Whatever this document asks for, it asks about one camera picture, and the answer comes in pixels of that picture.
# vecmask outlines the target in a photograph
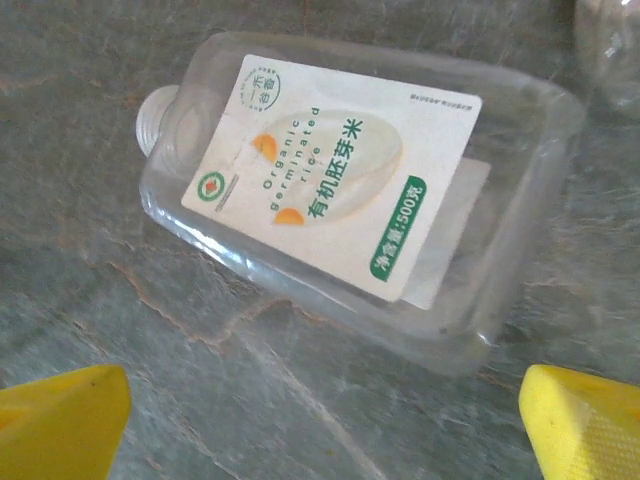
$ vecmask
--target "plastic container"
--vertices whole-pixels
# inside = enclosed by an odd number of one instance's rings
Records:
[[[575,35],[592,87],[640,119],[640,0],[578,0]]]
[[[409,279],[407,298],[421,293],[423,268],[443,264],[429,308],[404,297],[381,300],[182,206],[249,54],[482,99],[464,156],[487,169],[477,181],[467,175],[476,163],[459,164]],[[461,374],[486,360],[500,331],[536,225],[567,173],[583,117],[572,95],[502,68],[312,38],[217,34],[197,50],[179,88],[164,87],[141,107],[138,140],[150,152],[142,204],[155,221],[238,275],[431,370]],[[461,204],[457,199],[469,189],[477,189],[477,198],[474,193]],[[450,224],[461,225],[459,231]]]

